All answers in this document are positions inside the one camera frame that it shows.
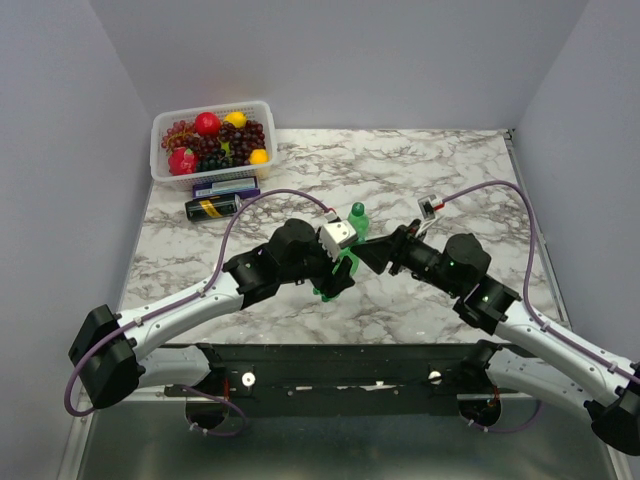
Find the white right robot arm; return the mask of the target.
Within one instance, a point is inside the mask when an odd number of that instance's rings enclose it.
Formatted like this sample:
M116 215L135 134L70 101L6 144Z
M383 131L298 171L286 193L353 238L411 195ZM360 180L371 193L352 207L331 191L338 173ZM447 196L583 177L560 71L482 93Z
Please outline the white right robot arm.
M538 314L524 297L488 276L491 257L471 234L451 237L437 251L408 228L354 249L374 272L408 269L455 299L468 325L510 341L567 375L591 395L587 411L596 435L619 451L639 453L639 366Z

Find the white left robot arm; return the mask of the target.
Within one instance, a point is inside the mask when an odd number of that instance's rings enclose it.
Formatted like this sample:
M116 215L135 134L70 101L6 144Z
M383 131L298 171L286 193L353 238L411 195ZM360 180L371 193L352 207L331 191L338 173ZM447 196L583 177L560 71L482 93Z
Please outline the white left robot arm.
M93 408L111 407L139 388L185 384L214 393L220 368L197 347L159 354L168 341L216 317L244 310L276 295L284 284L309 281L327 297L353 286L352 263L341 252L358 234L347 221L314 229L289 219L268 242L218 264L189 288L145 307L114 313L92 309L69 350L71 380L81 382Z

